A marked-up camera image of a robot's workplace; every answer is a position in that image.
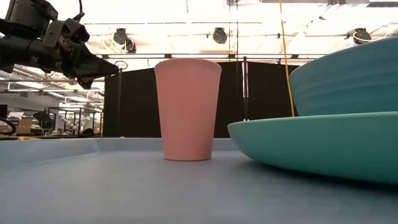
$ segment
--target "spotlight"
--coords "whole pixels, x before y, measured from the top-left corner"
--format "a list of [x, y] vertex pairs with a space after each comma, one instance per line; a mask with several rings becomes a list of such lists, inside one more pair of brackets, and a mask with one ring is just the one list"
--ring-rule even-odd
[[353, 34], [355, 44], [365, 44], [372, 40], [371, 35], [366, 32], [366, 28], [356, 28]]
[[226, 0], [226, 4], [228, 6], [233, 6], [236, 3], [238, 3], [238, 0]]
[[214, 33], [213, 33], [213, 40], [217, 43], [217, 44], [225, 44], [227, 39], [226, 33], [224, 31], [224, 28], [222, 27], [216, 27], [214, 29]]
[[113, 34], [113, 40], [119, 45], [121, 49], [127, 51], [127, 54], [134, 54], [137, 52], [136, 43], [126, 34], [126, 28], [117, 28]]

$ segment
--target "ceiling light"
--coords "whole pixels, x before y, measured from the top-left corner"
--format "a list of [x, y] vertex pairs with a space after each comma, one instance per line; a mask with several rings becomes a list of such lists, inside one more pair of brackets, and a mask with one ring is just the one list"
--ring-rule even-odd
[[7, 90], [7, 91], [13, 91], [13, 92], [27, 92], [27, 91], [33, 91], [33, 92], [37, 92], [39, 90]]
[[101, 91], [104, 91], [104, 90], [77, 90], [78, 92], [93, 92], [93, 93], [95, 93], [95, 92], [101, 92]]
[[45, 88], [46, 87], [46, 86], [43, 86], [40, 83], [34, 83], [34, 82], [16, 82], [16, 84], [27, 86], [27, 87], [31, 87], [31, 88], [37, 88], [37, 89], [41, 89], [41, 88]]
[[43, 91], [47, 91], [47, 92], [71, 92], [74, 90], [43, 90]]
[[68, 103], [59, 103], [58, 106], [61, 108], [84, 108], [85, 107], [84, 105], [73, 105], [73, 104], [71, 105]]
[[153, 59], [153, 58], [165, 58], [164, 54], [127, 54], [127, 55], [121, 55], [121, 54], [114, 54], [114, 55], [108, 55], [110, 59], [129, 59], [129, 58], [141, 58], [141, 59]]
[[228, 58], [228, 54], [219, 55], [198, 55], [198, 54], [175, 54], [172, 58]]
[[61, 95], [61, 94], [59, 94], [59, 93], [49, 92], [49, 94], [50, 94], [50, 95], [53, 95], [53, 96], [56, 96], [56, 97], [59, 97], [59, 98], [64, 98], [64, 97], [65, 97], [65, 96], [63, 96], [63, 95]]
[[217, 43], [217, 44], [225, 44], [227, 39], [226, 33], [224, 28], [222, 27], [216, 27], [214, 29], [214, 33], [213, 33], [213, 40]]
[[91, 100], [83, 98], [83, 97], [78, 97], [78, 96], [68, 96], [69, 99], [75, 100], [78, 102], [90, 102]]
[[66, 111], [80, 111], [82, 108], [62, 108], [62, 109]]

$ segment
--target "black curtain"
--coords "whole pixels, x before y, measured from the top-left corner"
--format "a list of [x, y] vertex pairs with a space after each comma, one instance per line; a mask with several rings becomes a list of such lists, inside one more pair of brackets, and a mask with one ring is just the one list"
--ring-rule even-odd
[[215, 126], [215, 138], [229, 138], [227, 125], [243, 121], [242, 62], [219, 63], [223, 71], [220, 78]]
[[285, 65], [248, 62], [248, 88], [250, 120], [292, 116]]
[[116, 125], [118, 76], [105, 81], [104, 136], [160, 137], [154, 69], [123, 72], [122, 76], [120, 130]]
[[[242, 66], [220, 63], [220, 79], [215, 138], [228, 138], [227, 124], [243, 120]], [[104, 136], [159, 138], [160, 121], [156, 79], [153, 68], [124, 72], [121, 86], [121, 125], [118, 131], [118, 76], [105, 80]]]

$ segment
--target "bowl rim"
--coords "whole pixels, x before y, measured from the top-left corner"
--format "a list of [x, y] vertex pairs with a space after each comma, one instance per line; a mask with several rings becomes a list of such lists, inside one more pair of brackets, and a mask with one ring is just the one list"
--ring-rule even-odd
[[308, 119], [341, 119], [341, 118], [372, 118], [384, 116], [398, 116], [398, 111], [385, 111], [385, 112], [370, 112], [370, 113], [349, 113], [349, 114], [326, 114], [326, 115], [313, 115], [313, 116], [295, 116], [286, 118], [269, 118], [269, 119], [255, 119], [250, 121], [238, 121], [227, 125], [233, 127], [240, 124], [251, 124], [262, 121], [263, 123], [276, 122], [276, 121], [290, 121], [290, 120], [308, 120]]

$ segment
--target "teal bowl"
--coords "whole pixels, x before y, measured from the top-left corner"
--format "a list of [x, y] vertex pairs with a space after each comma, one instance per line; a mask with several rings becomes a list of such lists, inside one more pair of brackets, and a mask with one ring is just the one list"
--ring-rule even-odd
[[398, 184], [398, 112], [243, 121], [228, 131], [245, 155], [265, 164]]
[[290, 74], [299, 116], [398, 111], [398, 37], [340, 50]]

